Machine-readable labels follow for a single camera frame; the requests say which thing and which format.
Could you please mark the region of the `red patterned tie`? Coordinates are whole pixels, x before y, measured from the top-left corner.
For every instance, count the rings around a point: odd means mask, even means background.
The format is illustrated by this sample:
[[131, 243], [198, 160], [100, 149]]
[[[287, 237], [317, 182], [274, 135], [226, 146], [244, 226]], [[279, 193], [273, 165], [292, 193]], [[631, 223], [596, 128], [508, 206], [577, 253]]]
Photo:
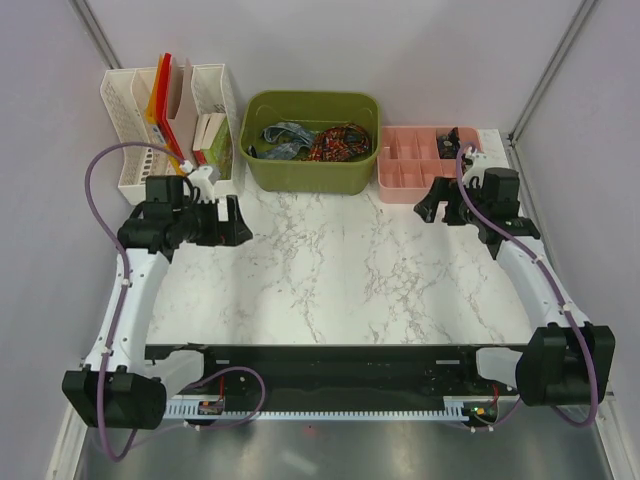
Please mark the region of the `red patterned tie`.
[[367, 154], [371, 139], [367, 131], [357, 124], [344, 124], [318, 134], [305, 161], [344, 163]]

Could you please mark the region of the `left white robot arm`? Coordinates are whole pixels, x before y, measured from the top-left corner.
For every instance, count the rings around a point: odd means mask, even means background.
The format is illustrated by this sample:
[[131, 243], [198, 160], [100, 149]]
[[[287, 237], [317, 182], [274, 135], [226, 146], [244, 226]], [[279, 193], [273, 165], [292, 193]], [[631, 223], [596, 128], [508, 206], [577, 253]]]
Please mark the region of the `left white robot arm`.
[[236, 247], [251, 240], [235, 195], [208, 198], [194, 181], [151, 176], [115, 239], [116, 276], [96, 341], [78, 370], [68, 370], [62, 391], [89, 427], [153, 430], [169, 398], [187, 385], [208, 393], [219, 369], [198, 353], [145, 361], [153, 307], [175, 251], [184, 243]]

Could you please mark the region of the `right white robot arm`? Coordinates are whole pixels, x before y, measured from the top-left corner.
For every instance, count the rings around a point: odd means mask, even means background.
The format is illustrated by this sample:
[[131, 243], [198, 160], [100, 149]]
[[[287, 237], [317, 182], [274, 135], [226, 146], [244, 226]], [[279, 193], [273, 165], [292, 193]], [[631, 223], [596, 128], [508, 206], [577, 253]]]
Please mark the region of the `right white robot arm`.
[[507, 274], [533, 328], [521, 351], [483, 347], [458, 368], [467, 392], [483, 392], [493, 381], [516, 389], [528, 406], [584, 405], [603, 401], [615, 336], [593, 324], [570, 299], [546, 257], [534, 222], [521, 215], [516, 171], [492, 167], [467, 186], [437, 177], [415, 207], [426, 223], [443, 206], [449, 226], [473, 225], [492, 259]]

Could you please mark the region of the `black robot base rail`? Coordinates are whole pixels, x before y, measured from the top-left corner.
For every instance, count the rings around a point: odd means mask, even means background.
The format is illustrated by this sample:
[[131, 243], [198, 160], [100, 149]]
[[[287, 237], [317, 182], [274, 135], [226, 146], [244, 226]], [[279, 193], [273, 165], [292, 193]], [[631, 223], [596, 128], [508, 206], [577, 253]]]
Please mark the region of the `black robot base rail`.
[[447, 397], [493, 400], [514, 388], [479, 376], [476, 346], [193, 345], [210, 376], [245, 372], [196, 388], [221, 394], [228, 412], [376, 412], [435, 410]]

